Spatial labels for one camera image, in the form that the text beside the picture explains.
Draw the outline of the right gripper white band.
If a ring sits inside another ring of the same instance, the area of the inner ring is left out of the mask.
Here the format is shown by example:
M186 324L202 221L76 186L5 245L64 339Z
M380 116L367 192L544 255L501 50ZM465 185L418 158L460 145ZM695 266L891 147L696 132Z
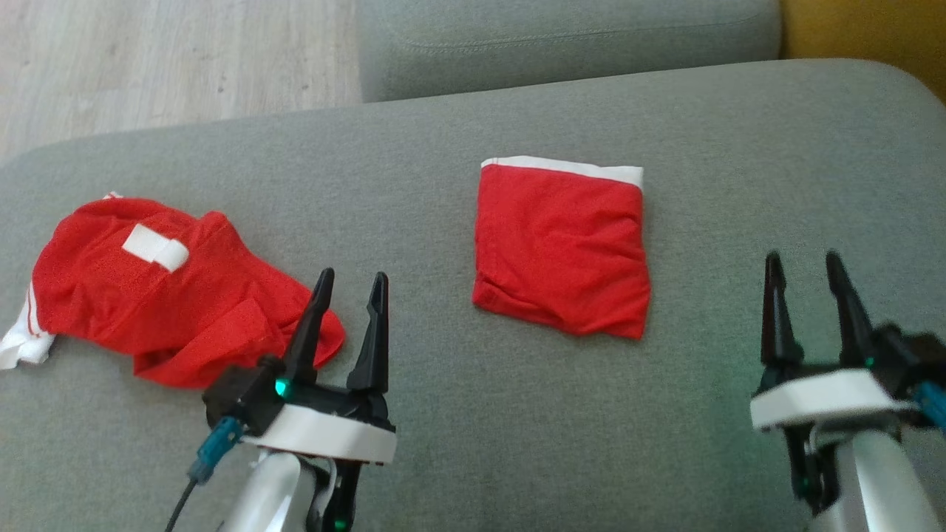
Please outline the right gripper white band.
M841 256L826 253L828 285L837 303L844 367L873 366L873 326ZM785 299L786 279L778 252L766 256L760 361L765 366L751 398L749 414L757 432L822 422L859 420L869 415L917 415L913 400L895 398L866 368L831 368L801 376L804 358Z

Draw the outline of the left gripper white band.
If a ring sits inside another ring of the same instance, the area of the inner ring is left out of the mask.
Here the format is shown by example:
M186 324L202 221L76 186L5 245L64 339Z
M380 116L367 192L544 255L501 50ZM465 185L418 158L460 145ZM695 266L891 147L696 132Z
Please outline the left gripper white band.
M378 272L366 305L369 324L344 389L316 383L315 357L329 310L335 271L325 268L312 290L284 354L284 380L275 390L282 408L260 437L243 442L304 457L358 463L392 463L398 447L389 421L389 277Z

